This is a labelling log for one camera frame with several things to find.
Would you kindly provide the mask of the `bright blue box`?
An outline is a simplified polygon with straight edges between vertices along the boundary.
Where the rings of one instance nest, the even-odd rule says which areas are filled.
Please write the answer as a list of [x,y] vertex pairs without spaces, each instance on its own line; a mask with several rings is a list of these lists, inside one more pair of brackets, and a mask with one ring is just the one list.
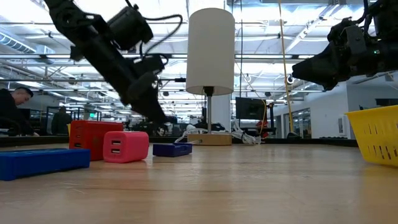
[[88,149],[31,149],[0,152],[0,180],[81,169],[90,166]]

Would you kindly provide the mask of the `rectangular yellow plastic basket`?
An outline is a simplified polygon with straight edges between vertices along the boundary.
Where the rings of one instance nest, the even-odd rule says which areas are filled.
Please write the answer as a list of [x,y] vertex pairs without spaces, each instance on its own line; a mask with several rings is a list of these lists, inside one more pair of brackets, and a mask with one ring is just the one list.
[[363,159],[398,167],[398,105],[346,113]]

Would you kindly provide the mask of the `black aluminium table frame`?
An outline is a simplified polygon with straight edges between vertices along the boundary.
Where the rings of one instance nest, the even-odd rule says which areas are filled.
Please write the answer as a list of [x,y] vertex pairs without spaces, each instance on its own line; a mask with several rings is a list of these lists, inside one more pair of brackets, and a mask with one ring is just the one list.
[[[150,137],[150,143],[172,143],[177,137]],[[0,137],[0,147],[31,146],[41,144],[65,144],[69,142],[66,136],[39,136],[39,137]],[[356,140],[342,138],[319,139],[275,139],[267,138],[263,144],[325,144],[332,146],[358,147]]]

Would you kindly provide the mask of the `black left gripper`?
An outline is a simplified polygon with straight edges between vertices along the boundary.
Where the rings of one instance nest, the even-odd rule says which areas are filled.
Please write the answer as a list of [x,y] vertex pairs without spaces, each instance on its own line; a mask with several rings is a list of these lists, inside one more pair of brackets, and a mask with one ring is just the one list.
[[138,62],[124,58],[111,41],[92,26],[73,29],[72,35],[75,47],[114,88],[123,103],[129,103],[133,111],[155,123],[167,121],[157,90],[152,86],[164,68],[160,56],[144,57]]

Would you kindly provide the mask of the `pink USB charger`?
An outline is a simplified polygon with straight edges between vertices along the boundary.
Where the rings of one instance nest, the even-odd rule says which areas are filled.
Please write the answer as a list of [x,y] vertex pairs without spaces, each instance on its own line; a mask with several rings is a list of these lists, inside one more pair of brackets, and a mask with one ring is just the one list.
[[149,152],[149,136],[141,131],[110,131],[104,135],[103,159],[110,163],[144,160]]

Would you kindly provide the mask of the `standing person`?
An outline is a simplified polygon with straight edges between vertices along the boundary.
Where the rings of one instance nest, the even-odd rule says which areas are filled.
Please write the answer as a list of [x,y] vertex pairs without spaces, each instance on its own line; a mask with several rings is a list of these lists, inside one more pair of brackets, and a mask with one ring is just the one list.
[[66,107],[60,107],[59,111],[56,112],[52,120],[52,134],[54,135],[67,135],[67,125],[72,122],[72,117],[67,113]]

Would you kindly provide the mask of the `navy blue case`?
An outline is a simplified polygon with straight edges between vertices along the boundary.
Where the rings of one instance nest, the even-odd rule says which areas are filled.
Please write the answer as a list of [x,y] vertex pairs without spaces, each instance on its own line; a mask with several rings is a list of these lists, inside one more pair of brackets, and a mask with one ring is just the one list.
[[193,145],[175,142],[172,144],[154,144],[152,155],[157,157],[179,157],[192,153]]

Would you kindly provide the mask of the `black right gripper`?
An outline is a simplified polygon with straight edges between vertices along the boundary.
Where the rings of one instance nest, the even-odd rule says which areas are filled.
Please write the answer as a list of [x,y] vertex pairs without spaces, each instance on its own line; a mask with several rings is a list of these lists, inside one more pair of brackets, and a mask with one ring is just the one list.
[[363,26],[350,18],[333,26],[330,42],[321,53],[292,66],[292,76],[321,85],[325,91],[334,89],[345,77],[371,76],[398,69],[398,27],[388,24],[369,34],[372,17]]

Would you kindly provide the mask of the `red block charger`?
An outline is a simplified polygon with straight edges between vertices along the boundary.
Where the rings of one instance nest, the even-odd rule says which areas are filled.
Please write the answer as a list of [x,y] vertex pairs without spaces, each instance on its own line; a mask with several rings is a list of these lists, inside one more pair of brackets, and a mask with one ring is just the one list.
[[122,123],[74,120],[70,125],[69,148],[89,149],[91,161],[103,160],[104,135],[123,129]]

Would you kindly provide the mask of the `white cylindrical lamp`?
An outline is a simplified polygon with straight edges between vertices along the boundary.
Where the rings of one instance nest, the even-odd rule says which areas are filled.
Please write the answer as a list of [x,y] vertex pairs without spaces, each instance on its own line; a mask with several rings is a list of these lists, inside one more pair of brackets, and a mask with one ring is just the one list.
[[212,131],[213,97],[234,91],[234,31],[232,13],[204,8],[189,18],[186,92],[206,96],[207,127],[187,132],[187,141],[202,146],[230,146],[230,133]]

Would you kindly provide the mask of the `black monitor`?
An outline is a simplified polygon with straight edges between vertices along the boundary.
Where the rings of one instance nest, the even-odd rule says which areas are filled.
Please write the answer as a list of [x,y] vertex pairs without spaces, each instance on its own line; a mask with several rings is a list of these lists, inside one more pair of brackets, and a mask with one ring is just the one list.
[[236,97],[236,118],[262,120],[264,103],[260,99]]

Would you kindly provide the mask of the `seated person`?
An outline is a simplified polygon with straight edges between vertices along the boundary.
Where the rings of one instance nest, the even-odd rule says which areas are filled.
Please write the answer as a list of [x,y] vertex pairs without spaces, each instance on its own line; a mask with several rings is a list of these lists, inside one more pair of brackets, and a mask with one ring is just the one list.
[[28,102],[34,93],[25,87],[16,88],[14,91],[0,89],[0,117],[10,119],[17,123],[23,135],[39,136],[18,106]]

